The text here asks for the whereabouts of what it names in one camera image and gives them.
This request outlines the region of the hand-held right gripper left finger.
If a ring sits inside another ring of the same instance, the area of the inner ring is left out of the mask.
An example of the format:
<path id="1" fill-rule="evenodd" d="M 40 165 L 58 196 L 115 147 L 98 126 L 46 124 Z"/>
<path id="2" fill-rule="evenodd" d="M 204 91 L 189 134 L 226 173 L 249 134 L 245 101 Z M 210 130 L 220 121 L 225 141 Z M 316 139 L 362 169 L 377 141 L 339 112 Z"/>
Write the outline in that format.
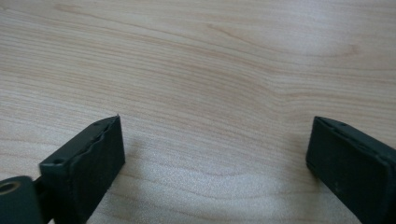
<path id="1" fill-rule="evenodd" d="M 43 218 L 85 224 L 124 163 L 120 117 L 89 125 L 39 163 Z"/>

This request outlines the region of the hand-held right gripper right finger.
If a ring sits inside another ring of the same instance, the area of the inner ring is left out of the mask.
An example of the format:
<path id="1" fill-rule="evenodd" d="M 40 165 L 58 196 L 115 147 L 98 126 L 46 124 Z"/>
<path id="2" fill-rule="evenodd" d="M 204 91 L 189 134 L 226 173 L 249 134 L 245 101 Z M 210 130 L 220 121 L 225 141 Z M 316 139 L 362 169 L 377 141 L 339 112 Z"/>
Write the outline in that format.
<path id="1" fill-rule="evenodd" d="M 396 224 L 396 149 L 316 117 L 305 162 L 362 224 Z"/>

